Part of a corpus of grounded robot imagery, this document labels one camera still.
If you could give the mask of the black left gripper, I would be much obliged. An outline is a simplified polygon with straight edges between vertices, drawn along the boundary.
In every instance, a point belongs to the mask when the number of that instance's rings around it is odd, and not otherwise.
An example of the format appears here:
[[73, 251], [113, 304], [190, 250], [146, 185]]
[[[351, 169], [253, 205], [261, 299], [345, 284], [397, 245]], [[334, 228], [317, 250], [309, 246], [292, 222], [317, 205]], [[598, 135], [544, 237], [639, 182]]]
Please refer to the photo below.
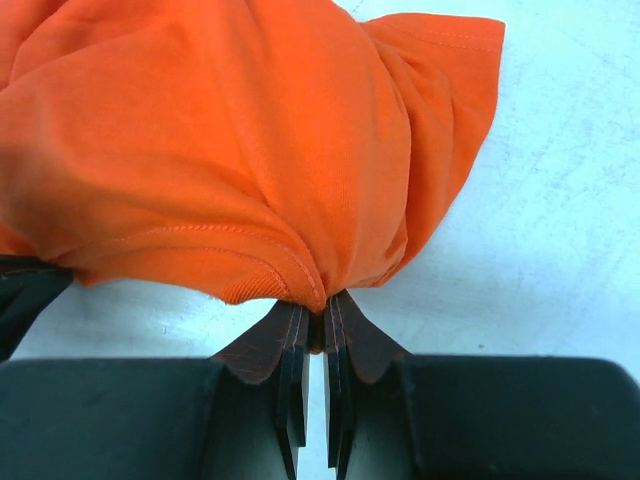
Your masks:
[[32, 256], [1, 256], [1, 360], [15, 352], [38, 315], [73, 281], [70, 269]]

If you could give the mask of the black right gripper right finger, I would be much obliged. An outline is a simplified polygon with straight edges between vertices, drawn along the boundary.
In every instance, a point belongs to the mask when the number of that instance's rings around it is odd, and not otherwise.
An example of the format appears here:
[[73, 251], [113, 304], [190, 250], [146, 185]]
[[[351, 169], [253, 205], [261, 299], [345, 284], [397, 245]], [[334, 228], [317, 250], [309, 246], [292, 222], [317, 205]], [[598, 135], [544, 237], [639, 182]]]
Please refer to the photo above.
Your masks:
[[413, 354], [352, 297], [324, 312], [340, 479], [635, 479], [639, 387], [594, 358]]

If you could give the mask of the orange t-shirt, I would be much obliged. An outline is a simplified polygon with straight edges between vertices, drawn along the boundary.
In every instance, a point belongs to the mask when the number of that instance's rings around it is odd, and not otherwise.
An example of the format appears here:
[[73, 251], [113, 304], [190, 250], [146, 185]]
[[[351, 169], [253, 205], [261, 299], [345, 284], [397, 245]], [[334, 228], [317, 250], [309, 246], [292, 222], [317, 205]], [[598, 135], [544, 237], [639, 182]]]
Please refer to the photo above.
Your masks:
[[5, 1], [1, 250], [321, 311], [464, 186], [505, 26], [331, 1]]

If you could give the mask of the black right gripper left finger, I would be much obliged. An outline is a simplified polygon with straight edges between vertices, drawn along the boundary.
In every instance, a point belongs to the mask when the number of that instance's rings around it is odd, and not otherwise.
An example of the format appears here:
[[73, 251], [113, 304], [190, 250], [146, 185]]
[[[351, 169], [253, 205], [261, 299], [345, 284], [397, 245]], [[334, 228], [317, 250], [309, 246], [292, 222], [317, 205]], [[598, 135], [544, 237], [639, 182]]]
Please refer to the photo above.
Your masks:
[[211, 358], [1, 366], [5, 479], [292, 479], [308, 313], [277, 303]]

